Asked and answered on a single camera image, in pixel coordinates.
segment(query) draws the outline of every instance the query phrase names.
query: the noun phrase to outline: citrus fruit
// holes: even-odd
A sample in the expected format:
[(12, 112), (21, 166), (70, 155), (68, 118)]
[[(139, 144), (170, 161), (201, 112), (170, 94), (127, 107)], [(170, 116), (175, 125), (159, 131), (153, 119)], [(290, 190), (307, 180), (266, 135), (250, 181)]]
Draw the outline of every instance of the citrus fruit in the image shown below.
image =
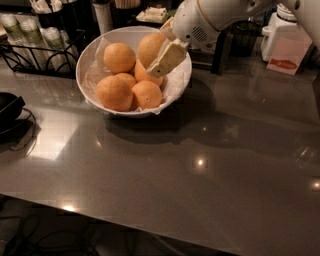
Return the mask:
[(159, 107), (162, 101), (160, 87), (150, 81), (138, 82), (132, 87), (133, 106), (142, 109)]
[(129, 73), (118, 73), (115, 76), (126, 81), (126, 83), (128, 83), (131, 88), (137, 83), (135, 77)]
[(145, 69), (157, 58), (162, 43), (167, 37), (160, 32), (153, 32), (146, 35), (139, 42), (137, 47), (137, 56)]
[(136, 54), (125, 43), (111, 43), (104, 49), (103, 61), (111, 72), (126, 73), (134, 67)]
[(130, 109), (133, 99), (131, 87), (116, 76), (107, 76), (100, 80), (96, 95), (105, 108), (122, 112)]

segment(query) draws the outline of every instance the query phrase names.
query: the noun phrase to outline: black object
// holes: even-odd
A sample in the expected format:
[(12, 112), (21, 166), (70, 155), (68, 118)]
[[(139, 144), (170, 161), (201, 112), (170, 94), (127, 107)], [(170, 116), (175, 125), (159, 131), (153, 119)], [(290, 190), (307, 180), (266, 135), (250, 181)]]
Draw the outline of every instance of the black object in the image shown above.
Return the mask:
[(238, 21), (233, 24), (233, 34), (230, 55), (248, 57), (251, 55), (258, 36), (261, 36), (262, 27), (252, 21)]
[(24, 100), (21, 96), (17, 97), (12, 93), (1, 92), (0, 93), (0, 127), (5, 126), (17, 119), (22, 108), (25, 105)]
[(113, 28), (122, 28), (128, 26), (137, 26), (137, 15), (143, 10), (142, 4), (136, 8), (120, 9), (114, 2), (110, 3), (110, 12), (112, 17)]

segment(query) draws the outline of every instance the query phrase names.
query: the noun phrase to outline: countertop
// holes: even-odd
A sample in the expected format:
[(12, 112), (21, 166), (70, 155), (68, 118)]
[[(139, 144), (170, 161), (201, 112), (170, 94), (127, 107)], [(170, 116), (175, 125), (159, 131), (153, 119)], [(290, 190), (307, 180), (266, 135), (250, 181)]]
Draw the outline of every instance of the countertop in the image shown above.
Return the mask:
[(0, 59), (0, 90), (37, 120), (22, 150), (30, 132), (0, 144), (0, 193), (239, 255), (316, 255), (315, 76), (230, 57), (222, 75), (194, 69), (159, 116), (127, 119), (92, 109), (75, 80)]

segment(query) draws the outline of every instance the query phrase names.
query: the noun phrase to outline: bowl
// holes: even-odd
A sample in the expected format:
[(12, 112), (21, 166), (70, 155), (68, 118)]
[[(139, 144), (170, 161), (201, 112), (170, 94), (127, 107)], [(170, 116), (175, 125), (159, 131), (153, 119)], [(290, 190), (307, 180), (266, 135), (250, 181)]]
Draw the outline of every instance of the bowl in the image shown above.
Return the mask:
[(122, 42), (129, 45), (135, 52), (141, 39), (156, 28), (147, 26), (124, 27), (109, 31), (92, 41), (81, 53), (76, 66), (76, 81), (86, 102), (105, 114), (126, 117), (145, 117), (160, 114), (162, 110), (179, 99), (188, 86), (191, 77), (192, 63), (189, 54), (186, 59), (172, 72), (164, 77), (161, 90), (163, 101), (157, 108), (135, 110), (130, 112), (114, 111), (102, 106), (96, 97), (96, 85), (104, 77), (113, 75), (103, 64), (103, 52), (110, 43)]

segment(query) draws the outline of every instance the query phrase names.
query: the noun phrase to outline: gray table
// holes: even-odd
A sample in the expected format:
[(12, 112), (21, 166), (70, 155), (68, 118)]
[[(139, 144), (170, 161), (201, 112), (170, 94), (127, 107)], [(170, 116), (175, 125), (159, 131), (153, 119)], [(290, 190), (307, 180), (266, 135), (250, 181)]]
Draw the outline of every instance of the gray table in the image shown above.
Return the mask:
[(0, 60), (1, 91), (38, 122), (34, 147), (0, 144), (0, 193), (240, 255), (316, 255), (316, 72), (265, 67), (256, 56), (222, 76), (194, 69), (170, 108), (126, 119), (90, 108), (75, 80)]

